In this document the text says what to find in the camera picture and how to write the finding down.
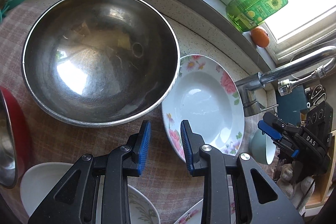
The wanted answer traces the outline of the chrome pull-out sprayer head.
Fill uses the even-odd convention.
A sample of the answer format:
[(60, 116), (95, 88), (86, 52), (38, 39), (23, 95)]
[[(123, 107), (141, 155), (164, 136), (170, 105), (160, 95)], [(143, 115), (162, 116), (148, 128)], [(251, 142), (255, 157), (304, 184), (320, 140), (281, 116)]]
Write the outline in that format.
[(290, 94), (294, 88), (315, 79), (321, 79), (327, 75), (327, 68), (325, 66), (318, 67), (315, 71), (311, 72), (310, 75), (299, 79), (299, 80), (290, 80), (285, 79), (278, 82), (278, 92), (280, 96), (285, 96)]

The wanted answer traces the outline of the plate with pink flower sprigs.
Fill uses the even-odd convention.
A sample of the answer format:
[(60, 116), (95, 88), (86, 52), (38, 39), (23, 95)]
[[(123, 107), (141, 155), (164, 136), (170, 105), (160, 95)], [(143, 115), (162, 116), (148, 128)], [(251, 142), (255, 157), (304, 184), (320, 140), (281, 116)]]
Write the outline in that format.
[[(231, 213), (231, 223), (236, 223), (235, 215), (235, 202), (234, 202), (234, 192), (231, 186), (228, 187), (229, 191), (229, 201), (230, 201), (230, 213)], [(185, 212), (181, 217), (179, 217), (174, 224), (200, 224), (202, 218), (202, 208), (203, 200), (197, 202), (192, 206), (187, 212)]]

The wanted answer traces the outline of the light blue ceramic bowl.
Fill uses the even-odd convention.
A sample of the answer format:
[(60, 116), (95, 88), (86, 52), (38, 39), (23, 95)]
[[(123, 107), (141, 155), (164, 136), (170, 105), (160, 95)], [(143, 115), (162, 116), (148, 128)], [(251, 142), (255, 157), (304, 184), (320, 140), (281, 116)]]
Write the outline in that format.
[(267, 134), (257, 129), (250, 139), (249, 151), (256, 162), (271, 165), (276, 153), (276, 146)]

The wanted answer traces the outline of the green dish soap bottle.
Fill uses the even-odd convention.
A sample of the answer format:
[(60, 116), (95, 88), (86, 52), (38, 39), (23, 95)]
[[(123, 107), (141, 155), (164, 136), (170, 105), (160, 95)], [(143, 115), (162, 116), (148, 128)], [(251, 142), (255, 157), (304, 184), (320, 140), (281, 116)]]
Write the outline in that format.
[(288, 4), (288, 0), (231, 0), (226, 13), (240, 32), (248, 32)]

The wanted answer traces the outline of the red steel bowl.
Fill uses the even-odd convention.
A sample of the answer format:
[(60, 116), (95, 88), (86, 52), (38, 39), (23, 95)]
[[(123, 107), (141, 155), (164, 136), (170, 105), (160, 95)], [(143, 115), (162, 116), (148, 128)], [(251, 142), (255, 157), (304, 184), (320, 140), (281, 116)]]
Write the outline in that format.
[(30, 130), (23, 111), (11, 92), (1, 87), (1, 186), (16, 186), (30, 156)]

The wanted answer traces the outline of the orange tangerine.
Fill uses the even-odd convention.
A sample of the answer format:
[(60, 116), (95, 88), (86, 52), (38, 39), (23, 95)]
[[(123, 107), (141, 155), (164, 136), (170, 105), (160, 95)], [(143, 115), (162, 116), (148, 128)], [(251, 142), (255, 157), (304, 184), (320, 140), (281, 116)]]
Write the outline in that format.
[(269, 35), (262, 27), (256, 27), (251, 30), (252, 41), (259, 47), (265, 48), (269, 45)]

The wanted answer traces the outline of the pink plaid cloth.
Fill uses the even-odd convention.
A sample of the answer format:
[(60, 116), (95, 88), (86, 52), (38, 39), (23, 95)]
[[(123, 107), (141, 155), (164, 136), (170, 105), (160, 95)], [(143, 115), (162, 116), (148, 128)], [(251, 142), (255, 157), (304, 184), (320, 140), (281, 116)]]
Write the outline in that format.
[[(21, 55), (26, 36), (43, 13), (37, 6), (19, 5), (1, 23), (1, 86), (17, 99), (31, 136), (30, 165), (42, 162), (75, 162), (85, 153), (105, 155), (137, 133), (142, 121), (107, 128), (83, 128), (60, 122), (39, 108), (25, 87)], [(129, 184), (156, 207), (162, 223), (175, 222), (203, 197), (203, 179), (191, 177), (173, 150), (163, 126), (162, 109), (145, 115), (151, 122), (150, 150), (141, 177)]]

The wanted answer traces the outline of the black kitchen scissors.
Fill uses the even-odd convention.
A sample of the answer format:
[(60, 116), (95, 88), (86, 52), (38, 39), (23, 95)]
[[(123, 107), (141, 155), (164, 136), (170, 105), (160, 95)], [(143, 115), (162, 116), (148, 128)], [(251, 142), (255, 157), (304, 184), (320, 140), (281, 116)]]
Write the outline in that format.
[(305, 89), (307, 108), (317, 106), (327, 99), (326, 89), (321, 84)]

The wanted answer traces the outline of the plate with pink roses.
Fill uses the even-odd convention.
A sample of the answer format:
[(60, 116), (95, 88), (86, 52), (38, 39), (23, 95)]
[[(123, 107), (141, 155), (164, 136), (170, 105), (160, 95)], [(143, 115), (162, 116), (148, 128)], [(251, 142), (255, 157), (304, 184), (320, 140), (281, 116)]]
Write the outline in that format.
[(238, 89), (228, 72), (215, 60), (203, 55), (181, 58), (177, 81), (162, 102), (163, 125), (167, 138), (183, 160), (181, 121), (206, 144), (235, 156), (244, 135), (244, 110)]

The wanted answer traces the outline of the dark blue knife block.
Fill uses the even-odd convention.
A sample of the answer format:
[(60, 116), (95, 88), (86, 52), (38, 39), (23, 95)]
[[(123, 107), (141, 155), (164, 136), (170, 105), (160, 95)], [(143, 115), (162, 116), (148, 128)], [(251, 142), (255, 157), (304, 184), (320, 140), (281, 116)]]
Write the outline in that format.
[(276, 100), (278, 117), (285, 123), (299, 125), (301, 123), (301, 110), (307, 110), (307, 100), (303, 86), (294, 88), (290, 94), (285, 96), (280, 96), (279, 92), (276, 92)]

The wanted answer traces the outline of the white plate grey leaf pattern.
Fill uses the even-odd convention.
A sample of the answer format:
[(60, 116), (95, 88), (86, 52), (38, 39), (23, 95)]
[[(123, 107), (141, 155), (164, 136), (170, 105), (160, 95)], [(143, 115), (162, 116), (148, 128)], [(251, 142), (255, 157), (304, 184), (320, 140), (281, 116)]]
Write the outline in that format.
[[(102, 194), (105, 176), (100, 177), (97, 196), (96, 223), (101, 223)], [(131, 224), (136, 223), (161, 223), (159, 213), (152, 202), (139, 190), (128, 185), (128, 200)]]

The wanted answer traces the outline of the large steel mixing bowl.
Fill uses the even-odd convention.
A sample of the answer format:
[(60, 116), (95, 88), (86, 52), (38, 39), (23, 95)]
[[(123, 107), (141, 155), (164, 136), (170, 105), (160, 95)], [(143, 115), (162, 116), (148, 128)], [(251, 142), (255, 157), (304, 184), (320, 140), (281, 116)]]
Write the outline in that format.
[(37, 105), (80, 127), (147, 114), (169, 94), (179, 66), (171, 25), (143, 0), (60, 0), (31, 27), (22, 51)]

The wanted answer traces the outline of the chrome kitchen faucet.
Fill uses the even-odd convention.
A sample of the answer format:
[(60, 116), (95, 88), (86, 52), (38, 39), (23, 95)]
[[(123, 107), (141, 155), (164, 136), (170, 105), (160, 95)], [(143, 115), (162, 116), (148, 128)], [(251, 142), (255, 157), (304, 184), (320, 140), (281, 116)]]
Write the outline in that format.
[(328, 74), (335, 68), (335, 46), (325, 46), (274, 70), (265, 73), (258, 72), (236, 81), (235, 85), (240, 94), (244, 116), (250, 117), (262, 112), (259, 102), (256, 99), (256, 90), (265, 88), (268, 83), (285, 80), (284, 77), (300, 72), (325, 60), (328, 60), (329, 62), (322, 66), (327, 68)]

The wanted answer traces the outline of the plain white plate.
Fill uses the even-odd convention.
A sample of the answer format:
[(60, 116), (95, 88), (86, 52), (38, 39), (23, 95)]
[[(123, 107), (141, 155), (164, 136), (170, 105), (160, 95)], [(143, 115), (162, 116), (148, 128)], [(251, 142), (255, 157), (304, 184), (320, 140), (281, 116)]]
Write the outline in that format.
[(25, 172), (20, 184), (20, 196), (29, 217), (71, 166), (67, 162), (44, 162)]

